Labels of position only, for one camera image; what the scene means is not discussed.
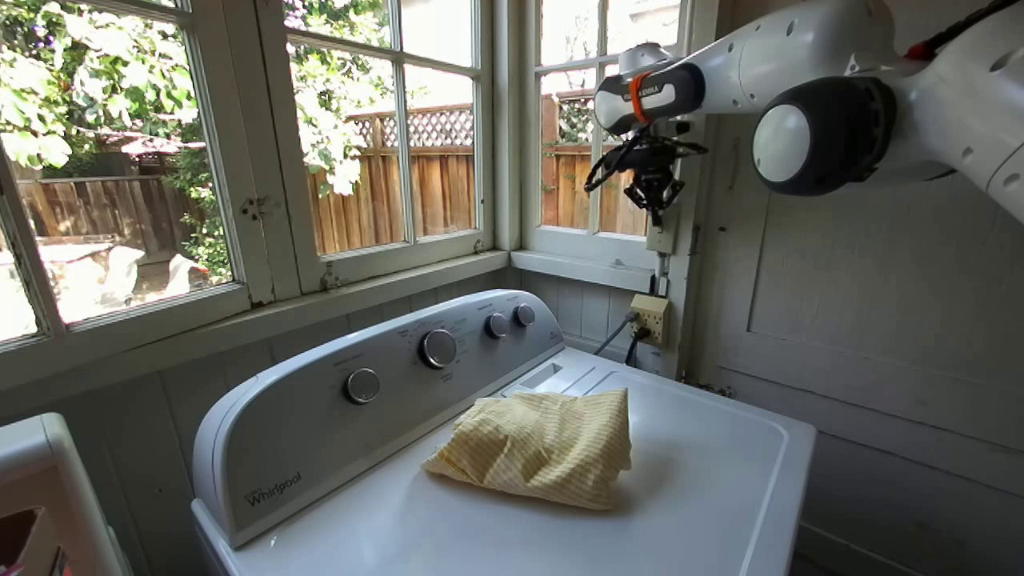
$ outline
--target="wall outlet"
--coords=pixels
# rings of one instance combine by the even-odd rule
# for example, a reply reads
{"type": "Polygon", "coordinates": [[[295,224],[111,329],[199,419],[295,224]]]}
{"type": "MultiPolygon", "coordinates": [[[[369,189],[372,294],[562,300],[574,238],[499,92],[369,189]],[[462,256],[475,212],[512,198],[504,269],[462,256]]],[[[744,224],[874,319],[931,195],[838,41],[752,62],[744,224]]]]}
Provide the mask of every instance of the wall outlet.
{"type": "Polygon", "coordinates": [[[638,313],[638,322],[646,326],[646,341],[663,345],[668,322],[668,299],[632,294],[630,311],[638,313]]]}

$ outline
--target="white washing machine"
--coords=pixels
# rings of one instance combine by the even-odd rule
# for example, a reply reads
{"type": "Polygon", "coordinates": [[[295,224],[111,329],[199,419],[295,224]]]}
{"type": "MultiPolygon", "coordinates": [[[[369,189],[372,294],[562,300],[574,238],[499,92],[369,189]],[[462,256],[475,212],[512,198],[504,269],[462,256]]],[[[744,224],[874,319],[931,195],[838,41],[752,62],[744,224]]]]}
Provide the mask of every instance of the white washing machine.
{"type": "Polygon", "coordinates": [[[195,439],[216,574],[788,574],[807,421],[562,341],[528,292],[484,292],[295,356],[221,397],[195,439]],[[626,387],[621,508],[582,513],[430,478],[479,393],[626,387]]]}

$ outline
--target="control panel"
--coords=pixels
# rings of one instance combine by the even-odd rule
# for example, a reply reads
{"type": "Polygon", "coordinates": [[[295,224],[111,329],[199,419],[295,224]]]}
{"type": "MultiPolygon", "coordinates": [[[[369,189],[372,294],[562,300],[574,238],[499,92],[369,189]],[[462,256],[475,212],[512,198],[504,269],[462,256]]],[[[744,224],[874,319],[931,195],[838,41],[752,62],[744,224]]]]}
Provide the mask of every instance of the control panel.
{"type": "Polygon", "coordinates": [[[528,292],[479,292],[308,349],[221,397],[195,505],[241,547],[562,349],[528,292]]]}

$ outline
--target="yellow towel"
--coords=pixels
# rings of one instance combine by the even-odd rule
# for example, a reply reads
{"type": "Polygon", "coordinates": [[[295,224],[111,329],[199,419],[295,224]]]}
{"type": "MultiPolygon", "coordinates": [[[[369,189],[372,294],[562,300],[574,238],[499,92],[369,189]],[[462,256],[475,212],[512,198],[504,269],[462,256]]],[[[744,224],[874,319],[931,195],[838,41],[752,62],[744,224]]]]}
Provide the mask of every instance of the yellow towel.
{"type": "Polygon", "coordinates": [[[582,508],[614,508],[614,478],[626,468],[625,389],[484,397],[424,464],[459,484],[582,508]]]}

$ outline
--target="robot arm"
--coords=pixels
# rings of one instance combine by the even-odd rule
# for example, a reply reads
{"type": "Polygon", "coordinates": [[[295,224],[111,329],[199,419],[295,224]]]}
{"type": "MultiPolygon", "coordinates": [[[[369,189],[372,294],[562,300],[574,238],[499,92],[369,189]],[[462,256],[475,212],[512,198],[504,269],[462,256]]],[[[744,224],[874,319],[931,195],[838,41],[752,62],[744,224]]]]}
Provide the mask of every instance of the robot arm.
{"type": "Polygon", "coordinates": [[[975,14],[931,63],[893,51],[884,0],[798,4],[666,58],[630,48],[595,92],[607,135],[679,116],[759,116],[752,160],[778,192],[963,172],[1024,222],[1024,4],[975,14]]]}

